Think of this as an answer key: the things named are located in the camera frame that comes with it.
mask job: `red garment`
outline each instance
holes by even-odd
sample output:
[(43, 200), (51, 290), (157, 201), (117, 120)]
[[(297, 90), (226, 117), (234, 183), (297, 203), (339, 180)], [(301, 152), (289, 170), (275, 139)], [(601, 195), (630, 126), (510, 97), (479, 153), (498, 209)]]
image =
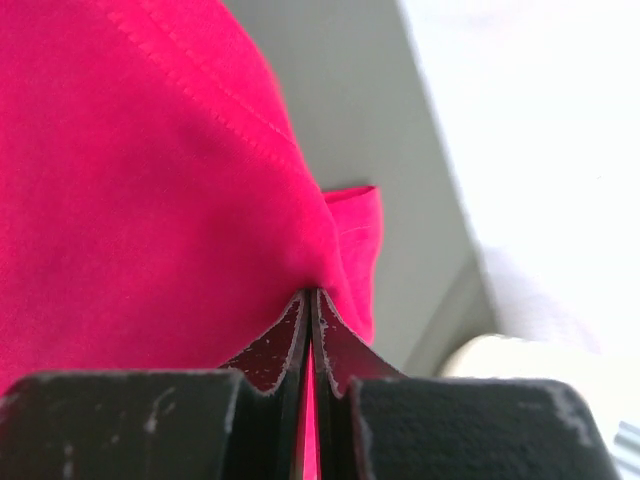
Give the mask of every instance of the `red garment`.
[(0, 392), (206, 368), (320, 285), (373, 336), (378, 192), (314, 183), (217, 1), (0, 3)]

